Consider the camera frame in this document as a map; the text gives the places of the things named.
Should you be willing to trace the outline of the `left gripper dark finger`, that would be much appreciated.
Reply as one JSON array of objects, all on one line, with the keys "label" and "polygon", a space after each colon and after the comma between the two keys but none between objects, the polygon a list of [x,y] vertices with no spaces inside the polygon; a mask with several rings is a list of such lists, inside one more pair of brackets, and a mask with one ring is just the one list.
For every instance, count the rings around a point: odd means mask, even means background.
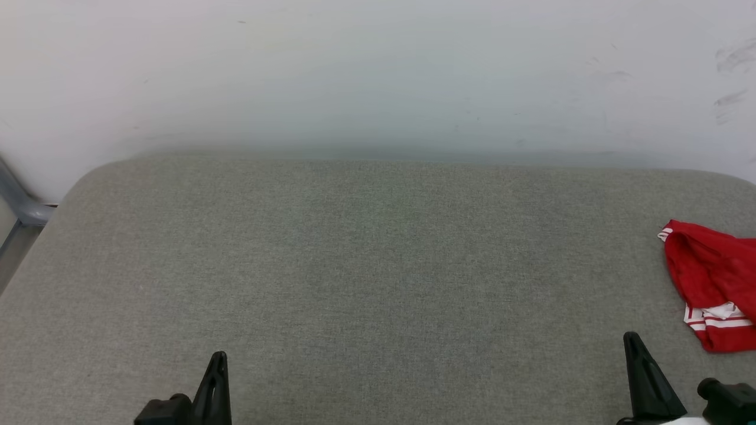
[{"label": "left gripper dark finger", "polygon": [[232,425],[226,352],[214,352],[210,358],[192,401],[191,424]]}]

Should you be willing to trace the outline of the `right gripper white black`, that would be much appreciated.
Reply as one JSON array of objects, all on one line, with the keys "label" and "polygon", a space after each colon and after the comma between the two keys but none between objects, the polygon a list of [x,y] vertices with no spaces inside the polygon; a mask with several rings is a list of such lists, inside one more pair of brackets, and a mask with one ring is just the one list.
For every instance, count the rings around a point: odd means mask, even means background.
[{"label": "right gripper white black", "polygon": [[618,424],[709,425],[687,409],[636,332],[623,335],[632,413]]}]

